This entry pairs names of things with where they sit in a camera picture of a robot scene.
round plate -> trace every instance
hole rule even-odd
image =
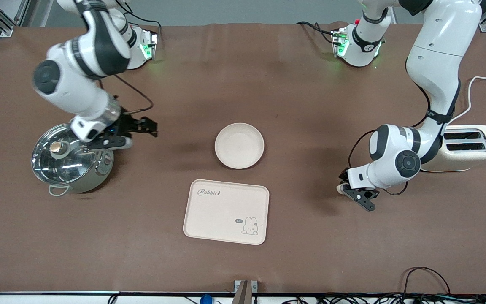
[[[233,123],[222,129],[215,140],[216,157],[233,169],[257,163],[264,153],[264,137],[247,123]]]

rabbit logo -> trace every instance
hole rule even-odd
[[[243,234],[258,235],[258,224],[256,223],[256,217],[247,217],[245,219],[245,225],[243,226]]]

blue object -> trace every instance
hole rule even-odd
[[[205,294],[200,298],[200,304],[213,304],[213,298],[210,295]]]

white cable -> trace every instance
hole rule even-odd
[[[466,110],[464,110],[464,112],[462,112],[461,114],[459,114],[459,115],[457,115],[457,116],[453,117],[453,119],[451,119],[451,121],[449,122],[449,124],[450,124],[450,125],[451,125],[451,123],[452,123],[452,122],[453,122],[455,119],[457,119],[457,118],[461,117],[462,115],[464,115],[464,114],[468,113],[468,111],[469,111],[469,110],[472,108],[472,100],[471,100],[471,96],[470,96],[470,95],[471,95],[471,93],[472,93],[472,84],[474,83],[474,80],[475,80],[475,79],[484,79],[484,80],[486,80],[486,77],[482,77],[482,76],[475,76],[474,78],[472,78],[472,80],[470,80],[470,83],[468,84],[468,107],[467,107],[467,109],[466,109]]]

white plate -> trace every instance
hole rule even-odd
[[[264,137],[247,123],[233,123],[216,136],[216,157],[233,169],[245,169],[257,163],[264,153]]]
[[[269,204],[266,187],[197,179],[191,184],[183,232],[198,239],[259,245],[266,240]]]

